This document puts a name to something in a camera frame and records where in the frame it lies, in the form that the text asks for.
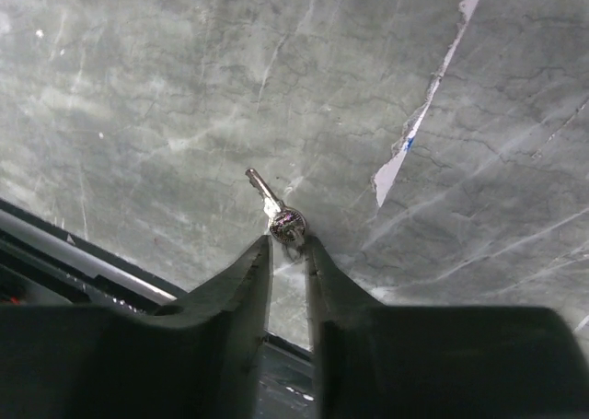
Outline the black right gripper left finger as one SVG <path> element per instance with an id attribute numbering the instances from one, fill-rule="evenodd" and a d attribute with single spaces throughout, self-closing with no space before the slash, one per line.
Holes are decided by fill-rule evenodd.
<path id="1" fill-rule="evenodd" d="M 5 418 L 250 418 L 271 290 L 270 242 L 139 313 L 94 302 L 28 254 L 1 255 Z"/>

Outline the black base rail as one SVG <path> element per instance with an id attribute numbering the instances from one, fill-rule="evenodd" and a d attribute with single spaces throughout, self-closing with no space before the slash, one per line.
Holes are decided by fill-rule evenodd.
<path id="1" fill-rule="evenodd" d="M 1 255 L 28 254 L 50 276 L 81 289 L 94 302 L 139 313 L 189 293 L 54 224 L 12 205 L 1 205 Z M 250 418 L 311 418 L 314 391 L 308 353 L 267 331 L 260 349 L 255 412 Z"/>

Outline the small silver key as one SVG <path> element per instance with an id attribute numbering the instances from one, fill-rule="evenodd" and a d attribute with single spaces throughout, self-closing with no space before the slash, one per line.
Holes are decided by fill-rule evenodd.
<path id="1" fill-rule="evenodd" d="M 254 168 L 248 168 L 245 175 L 262 198 L 263 212 L 268 217 L 271 235 L 285 246 L 303 246 L 307 224 L 302 213 L 279 199 Z"/>

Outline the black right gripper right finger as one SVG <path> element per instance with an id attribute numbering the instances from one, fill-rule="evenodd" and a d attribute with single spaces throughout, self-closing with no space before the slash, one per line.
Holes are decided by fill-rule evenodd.
<path id="1" fill-rule="evenodd" d="M 321 418 L 584 418 L 588 365 L 553 310 L 387 305 L 315 237 L 307 304 Z"/>

